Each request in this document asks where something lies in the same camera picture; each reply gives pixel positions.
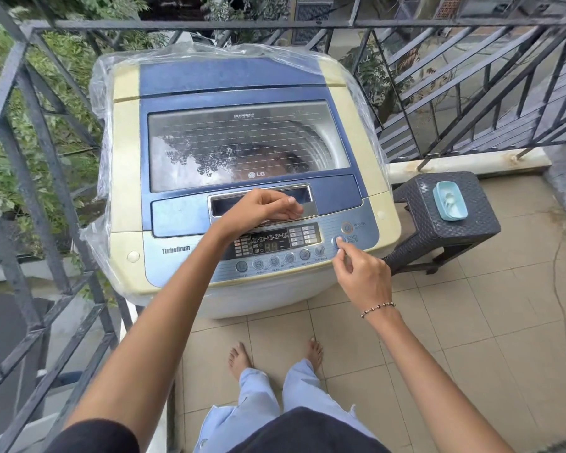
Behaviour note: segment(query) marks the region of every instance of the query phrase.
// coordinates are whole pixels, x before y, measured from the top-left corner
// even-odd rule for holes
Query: tiled floor
[[[553,286],[557,253],[556,291],[566,311],[566,220],[540,176],[482,184],[501,234],[435,275],[395,276],[394,300],[476,407],[526,452],[566,438],[566,337]],[[436,451],[390,354],[339,286],[279,310],[196,321],[183,357],[179,428],[187,451],[208,408],[234,404],[238,396],[226,369],[233,343],[246,344],[280,393],[312,335],[325,347],[324,388],[342,407],[357,404],[359,418],[394,453]]]

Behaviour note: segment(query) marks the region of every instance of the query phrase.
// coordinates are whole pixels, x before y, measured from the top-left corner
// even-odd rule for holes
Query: hand
[[[303,212],[303,206],[294,197],[273,189],[254,189],[245,194],[212,227],[220,229],[229,240],[234,240],[265,220],[298,219]]]
[[[337,245],[339,250],[332,260],[333,268],[336,271],[337,281],[350,301],[361,312],[378,304],[391,302],[390,267],[383,260],[361,251],[341,238],[337,239]]]

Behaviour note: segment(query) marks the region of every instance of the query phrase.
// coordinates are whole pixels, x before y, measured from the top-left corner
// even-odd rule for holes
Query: foot
[[[310,364],[313,365],[313,370],[317,372],[321,362],[323,362],[323,345],[312,337],[308,341],[308,345],[306,346],[306,356],[304,357],[310,361]]]
[[[241,373],[252,366],[249,362],[249,356],[245,350],[243,343],[237,343],[233,348],[230,349],[229,353],[229,370],[235,377],[237,381],[241,377]]]

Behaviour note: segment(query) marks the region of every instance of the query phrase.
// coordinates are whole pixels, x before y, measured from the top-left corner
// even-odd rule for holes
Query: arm
[[[333,260],[337,279],[361,313],[390,302],[390,267],[349,243]],[[378,332],[442,453],[512,453],[469,399],[417,340],[394,307],[368,313],[365,320]]]
[[[266,219],[297,219],[302,206],[274,190],[247,193],[203,236],[130,329],[66,426],[88,419],[127,426],[144,451],[158,424],[199,305],[228,244]]]

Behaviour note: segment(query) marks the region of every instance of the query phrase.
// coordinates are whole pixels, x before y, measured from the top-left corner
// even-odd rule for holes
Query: concrete ledge
[[[402,184],[420,173],[471,171],[478,176],[500,176],[527,171],[544,171],[552,164],[543,148],[535,148],[521,159],[517,159],[516,156],[522,151],[523,149],[512,149],[431,159],[421,171],[417,171],[421,160],[396,162],[390,164],[390,183]]]

